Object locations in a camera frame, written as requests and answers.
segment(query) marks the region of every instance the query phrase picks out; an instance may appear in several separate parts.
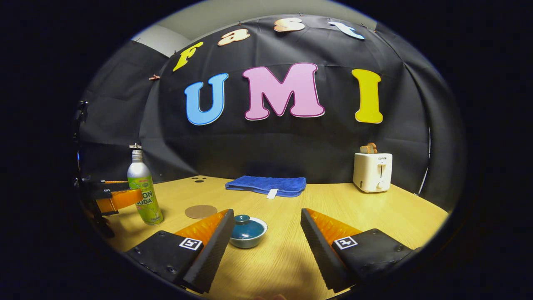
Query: toaster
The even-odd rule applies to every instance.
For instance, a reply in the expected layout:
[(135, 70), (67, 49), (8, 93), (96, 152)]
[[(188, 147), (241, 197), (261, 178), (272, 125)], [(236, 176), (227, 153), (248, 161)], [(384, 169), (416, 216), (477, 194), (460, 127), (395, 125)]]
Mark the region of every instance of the toaster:
[(353, 183), (365, 193), (385, 192), (391, 187), (392, 154), (355, 153)]

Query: bowl lid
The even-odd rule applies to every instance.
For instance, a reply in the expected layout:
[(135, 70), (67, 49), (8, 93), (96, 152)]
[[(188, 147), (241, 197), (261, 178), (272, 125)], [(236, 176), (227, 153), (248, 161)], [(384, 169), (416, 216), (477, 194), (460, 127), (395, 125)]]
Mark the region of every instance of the bowl lid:
[(250, 216), (238, 215), (235, 216), (235, 226), (231, 237), (234, 239), (251, 239), (263, 233), (264, 227), (254, 220), (250, 220)]

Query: bowl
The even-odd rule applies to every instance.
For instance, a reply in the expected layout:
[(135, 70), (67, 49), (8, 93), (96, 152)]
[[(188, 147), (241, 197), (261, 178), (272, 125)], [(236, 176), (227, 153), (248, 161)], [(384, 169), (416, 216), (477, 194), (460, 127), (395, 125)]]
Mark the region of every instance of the bowl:
[(268, 230), (268, 226), (267, 224), (263, 221), (263, 220), (260, 220), (258, 218), (254, 218), (254, 217), (250, 217), (250, 221), (256, 221), (257, 223), (261, 224), (264, 228), (263, 232), (258, 235), (258, 236), (255, 236), (253, 238), (249, 238), (249, 239), (234, 239), (234, 238), (230, 238), (230, 243), (235, 246), (235, 247), (238, 247), (238, 248), (253, 248), (255, 246), (257, 246), (261, 240), (263, 239), (265, 233), (267, 232)]

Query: coaster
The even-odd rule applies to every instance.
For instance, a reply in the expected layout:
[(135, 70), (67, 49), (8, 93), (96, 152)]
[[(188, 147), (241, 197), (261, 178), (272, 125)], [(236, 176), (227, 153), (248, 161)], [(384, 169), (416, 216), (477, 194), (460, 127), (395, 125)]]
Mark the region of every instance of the coaster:
[(216, 214), (218, 211), (216, 207), (210, 205), (196, 205), (191, 206), (185, 210), (185, 215), (193, 219), (205, 219), (211, 215)]

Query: table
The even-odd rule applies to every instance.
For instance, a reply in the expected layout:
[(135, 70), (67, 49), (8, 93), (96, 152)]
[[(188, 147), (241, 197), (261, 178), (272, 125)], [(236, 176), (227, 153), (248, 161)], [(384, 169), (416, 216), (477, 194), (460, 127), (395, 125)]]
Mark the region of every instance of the table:
[(283, 294), (288, 300), (327, 299), (343, 293), (328, 290), (305, 235), (300, 227), (302, 208), (310, 208), (359, 230), (378, 228), (411, 249), (423, 246), (440, 228), (448, 214), (412, 193), (391, 185), (387, 192), (366, 194), (354, 184), (307, 184), (294, 198), (248, 191), (230, 191), (231, 179), (195, 176), (155, 184), (165, 220), (146, 225), (135, 206), (109, 216), (115, 237), (108, 242), (127, 251), (159, 230), (176, 232), (199, 220), (185, 216), (185, 209), (208, 204), (218, 211), (231, 208), (235, 215), (249, 215), (265, 221), (268, 231), (255, 248), (239, 249), (228, 243), (209, 293), (213, 300), (270, 300)]

